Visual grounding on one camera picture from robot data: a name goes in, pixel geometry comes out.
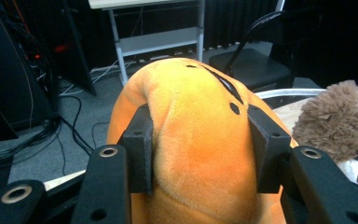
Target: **black chair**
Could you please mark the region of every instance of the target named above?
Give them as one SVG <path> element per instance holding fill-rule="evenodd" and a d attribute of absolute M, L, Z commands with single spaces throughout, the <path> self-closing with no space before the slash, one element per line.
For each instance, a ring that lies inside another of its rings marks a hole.
<path fill-rule="evenodd" d="M 287 66 L 255 49 L 243 47 L 252 41 L 294 45 L 312 37 L 321 18 L 316 9 L 269 13 L 252 24 L 235 51 L 212 56 L 209 65 L 236 78 L 250 91 L 292 88 L 295 78 Z"/>

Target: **orange fabric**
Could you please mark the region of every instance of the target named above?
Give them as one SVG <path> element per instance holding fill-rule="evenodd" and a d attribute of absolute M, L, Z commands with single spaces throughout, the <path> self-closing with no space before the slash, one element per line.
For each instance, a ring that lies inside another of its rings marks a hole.
<path fill-rule="evenodd" d="M 134 74 L 119 95 L 108 144 L 143 104 L 154 125 L 155 183 L 152 195 L 132 195 L 133 223 L 284 222 L 279 195 L 256 194 L 248 104 L 286 130 L 262 100 L 206 64 L 157 61 Z"/>

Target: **brown fur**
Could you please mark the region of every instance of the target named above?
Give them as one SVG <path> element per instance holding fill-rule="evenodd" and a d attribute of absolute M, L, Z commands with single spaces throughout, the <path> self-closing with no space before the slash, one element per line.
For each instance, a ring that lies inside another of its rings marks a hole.
<path fill-rule="evenodd" d="M 358 151 L 358 86 L 344 81 L 302 106 L 293 129 L 300 145 L 317 147 L 335 162 L 354 159 Z"/>

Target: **stuffed animal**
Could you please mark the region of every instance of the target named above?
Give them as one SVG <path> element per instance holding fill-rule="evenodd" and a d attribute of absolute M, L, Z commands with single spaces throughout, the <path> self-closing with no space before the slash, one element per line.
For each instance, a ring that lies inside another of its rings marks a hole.
<path fill-rule="evenodd" d="M 358 183 L 358 86 L 332 85 L 302 106 L 293 129 L 300 145 L 327 152 L 347 177 Z"/>
<path fill-rule="evenodd" d="M 256 192 L 248 105 L 285 127 L 243 84 L 190 59 L 151 63 L 119 95 L 108 144 L 143 104 L 154 125 L 154 186 L 151 195 L 131 195 L 133 223 L 285 222 L 280 195 Z"/>

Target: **floor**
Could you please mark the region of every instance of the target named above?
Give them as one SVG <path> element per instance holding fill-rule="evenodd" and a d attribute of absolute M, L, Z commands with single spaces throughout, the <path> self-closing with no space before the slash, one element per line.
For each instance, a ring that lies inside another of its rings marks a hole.
<path fill-rule="evenodd" d="M 256 48 L 261 52 L 269 54 L 270 45 L 261 43 L 253 44 L 248 48 Z M 211 55 L 221 53 L 229 49 L 211 49 L 204 53 L 204 62 L 208 62 Z M 145 65 L 130 64 L 129 73 Z M 94 83 L 97 96 L 92 96 L 78 88 L 68 89 L 71 83 L 61 81 L 62 98 L 59 101 L 61 116 L 69 123 L 76 119 L 76 130 L 79 135 L 93 148 L 105 144 L 106 132 L 113 105 L 122 90 L 121 82 L 118 77 L 118 67 L 114 66 L 109 70 L 109 74 L 103 75 L 105 69 L 93 69 L 91 76 L 98 81 Z M 311 80 L 306 78 L 296 78 L 295 88 L 318 88 Z M 0 150 L 17 145 L 24 139 L 29 138 L 41 131 L 41 127 L 21 132 L 20 139 L 0 142 Z M 34 147 L 27 147 L 14 158 L 11 168 L 9 182 L 22 179 L 35 179 L 42 182 L 49 181 L 69 175 L 87 168 L 89 155 L 76 144 L 72 137 L 72 132 L 68 126 L 62 124 L 58 131 L 48 140 Z"/>

